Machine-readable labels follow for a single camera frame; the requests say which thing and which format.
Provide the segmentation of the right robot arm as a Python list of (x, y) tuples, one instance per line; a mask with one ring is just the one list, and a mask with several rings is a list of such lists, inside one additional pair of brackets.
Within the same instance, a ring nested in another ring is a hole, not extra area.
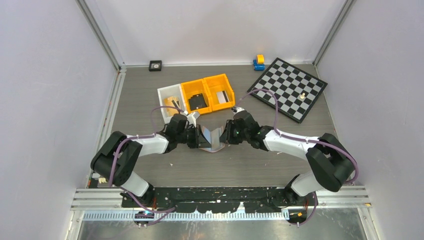
[(308, 162), (310, 171), (296, 175), (282, 190), (281, 200), (299, 205), (307, 195), (325, 189), (338, 192), (349, 177), (358, 176), (358, 164), (332, 134), (307, 137), (280, 131), (275, 126), (259, 125), (241, 107), (234, 108), (219, 140), (229, 145), (247, 142), (255, 149), (285, 153)]

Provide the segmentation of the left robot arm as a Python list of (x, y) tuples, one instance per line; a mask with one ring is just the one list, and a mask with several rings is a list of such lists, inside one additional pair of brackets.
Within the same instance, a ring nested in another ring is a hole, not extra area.
[(135, 173), (136, 162), (143, 156), (169, 153), (179, 144), (190, 149), (212, 146), (200, 125), (190, 123), (183, 114), (175, 114), (161, 131), (151, 135), (113, 132), (91, 160), (90, 168), (108, 183), (132, 193), (141, 207), (148, 207), (154, 199), (153, 186)]

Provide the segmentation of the tan leather card holder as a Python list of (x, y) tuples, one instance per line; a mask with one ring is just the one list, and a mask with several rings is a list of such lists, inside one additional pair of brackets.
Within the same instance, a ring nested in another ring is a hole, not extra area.
[(225, 144), (219, 142), (219, 135), (221, 133), (221, 130), (222, 130), (222, 126), (216, 128), (214, 130), (210, 130), (211, 131), (211, 140), (212, 140), (212, 149), (203, 149), (203, 148), (200, 148), (200, 149), (207, 151), (209, 153), (216, 153), (216, 152), (222, 150), (225, 147)]

